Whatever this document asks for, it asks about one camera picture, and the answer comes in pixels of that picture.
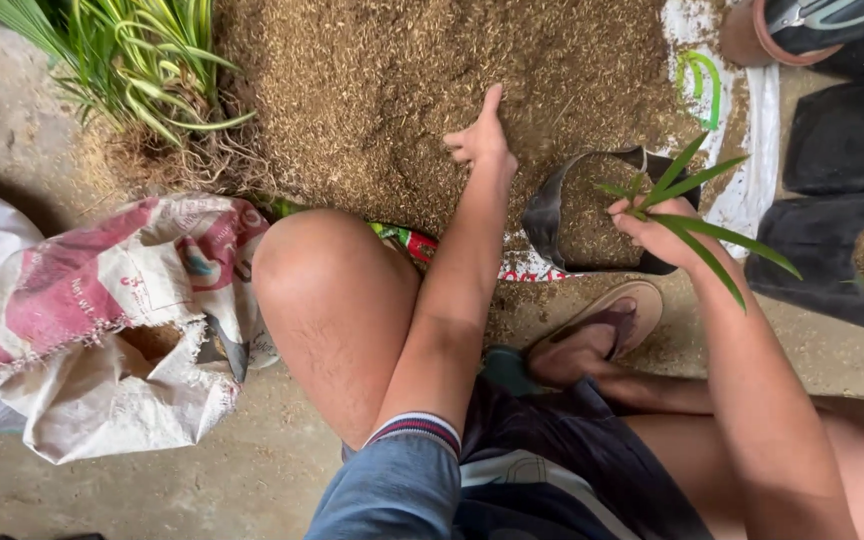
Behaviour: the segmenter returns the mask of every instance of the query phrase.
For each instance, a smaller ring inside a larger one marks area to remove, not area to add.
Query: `hand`
[[[644,195],[635,198],[639,204],[645,199]],[[631,243],[641,246],[650,253],[668,264],[678,266],[686,272],[701,267],[704,263],[695,251],[686,245],[681,238],[671,230],[654,221],[641,221],[638,218],[624,214],[629,208],[629,201],[622,199],[608,207],[608,213],[612,216],[615,227],[631,237]],[[678,197],[665,202],[660,202],[649,208],[647,214],[681,215],[685,217],[699,218],[698,212],[686,199]],[[692,236],[702,242],[705,247],[715,253],[722,250],[722,246],[714,238],[704,234],[692,233]]]
[[[460,164],[476,163],[494,160],[503,166],[515,170],[519,166],[516,157],[509,152],[502,132],[502,123],[498,120],[498,104],[502,101],[502,84],[494,84],[486,92],[486,100],[482,112],[471,126],[461,131],[449,133],[442,141],[452,149],[452,159]]]

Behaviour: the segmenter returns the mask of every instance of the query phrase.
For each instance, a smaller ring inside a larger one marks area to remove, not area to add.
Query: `sandal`
[[[622,298],[635,300],[635,309],[628,313],[609,310]],[[541,355],[586,327],[609,325],[615,327],[615,338],[604,360],[611,362],[642,345],[662,316],[663,297],[659,289],[644,279],[627,281],[609,289],[568,323],[536,343],[529,351],[529,358]]]

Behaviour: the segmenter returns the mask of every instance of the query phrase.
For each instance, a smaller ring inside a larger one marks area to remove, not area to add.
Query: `foot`
[[[632,313],[636,301],[620,298],[607,310],[617,313]],[[632,321],[632,329],[638,321]],[[616,327],[613,325],[588,325],[562,341],[531,354],[528,359],[529,375],[542,385],[565,388],[574,385],[584,375],[601,378],[614,375],[623,368],[605,360],[616,343]],[[618,344],[616,355],[620,356],[623,344]]]

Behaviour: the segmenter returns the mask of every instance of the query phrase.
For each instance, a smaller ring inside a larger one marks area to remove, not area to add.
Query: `green marking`
[[[702,129],[714,131],[719,127],[719,108],[722,102],[722,81],[719,79],[719,70],[708,56],[696,51],[684,51],[678,55],[676,65],[675,86],[679,95],[686,91],[686,65],[692,70],[692,80],[695,88],[692,97],[701,100],[705,95],[705,78],[702,76],[702,68],[708,72],[708,78],[712,81],[711,110],[708,118],[696,118]]]

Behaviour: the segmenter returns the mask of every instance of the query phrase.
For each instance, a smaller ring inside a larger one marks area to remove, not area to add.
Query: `hairy leg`
[[[623,420],[662,463],[712,534],[744,538],[738,479],[712,417],[708,385],[702,379],[647,374],[604,361],[600,351],[612,342],[612,331],[610,326],[589,328],[566,340],[554,358],[530,358],[530,369],[537,379],[557,387],[591,375],[607,399],[642,413]],[[839,461],[852,520],[864,538],[864,399],[813,396],[812,403]]]
[[[402,352],[418,271],[361,219],[323,209],[272,225],[252,272],[282,361],[325,422],[358,450]]]

